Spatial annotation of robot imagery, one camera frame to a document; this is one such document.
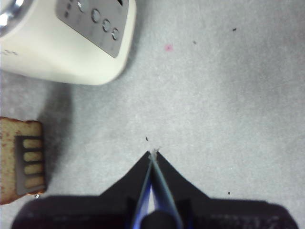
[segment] gray panel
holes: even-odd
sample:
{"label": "gray panel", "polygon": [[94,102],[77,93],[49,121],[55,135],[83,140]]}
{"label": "gray panel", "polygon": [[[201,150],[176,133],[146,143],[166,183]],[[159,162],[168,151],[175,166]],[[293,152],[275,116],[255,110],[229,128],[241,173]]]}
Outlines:
{"label": "gray panel", "polygon": [[[56,5],[56,15],[64,23],[115,58],[121,47],[128,6],[128,0],[123,0],[122,5],[118,0],[59,0]],[[98,22],[94,22],[92,19],[93,9],[98,10],[101,15]],[[108,32],[103,30],[104,20],[110,22]],[[119,31],[116,40],[112,37],[114,29]]]}

